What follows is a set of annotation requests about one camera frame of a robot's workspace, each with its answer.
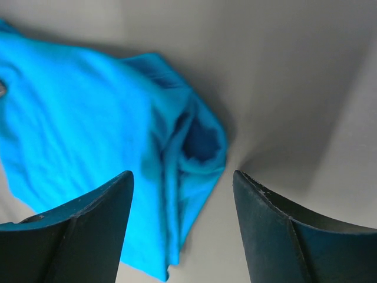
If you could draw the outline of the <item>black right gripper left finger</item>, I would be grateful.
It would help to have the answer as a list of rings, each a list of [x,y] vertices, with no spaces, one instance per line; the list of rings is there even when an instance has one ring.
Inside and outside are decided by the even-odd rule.
[[[115,282],[134,176],[19,223],[1,224],[1,282]]]

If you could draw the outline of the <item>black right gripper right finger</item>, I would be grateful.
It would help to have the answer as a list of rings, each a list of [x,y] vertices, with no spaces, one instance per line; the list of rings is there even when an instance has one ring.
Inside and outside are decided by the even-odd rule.
[[[376,282],[376,229],[314,212],[240,170],[233,193],[251,282]]]

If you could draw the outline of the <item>blue t shirt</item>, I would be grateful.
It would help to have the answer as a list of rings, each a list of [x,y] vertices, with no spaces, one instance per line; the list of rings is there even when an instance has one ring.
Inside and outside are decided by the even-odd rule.
[[[114,58],[33,40],[1,22],[10,191],[40,213],[131,171],[123,263],[168,280],[227,148],[216,116],[159,55]]]

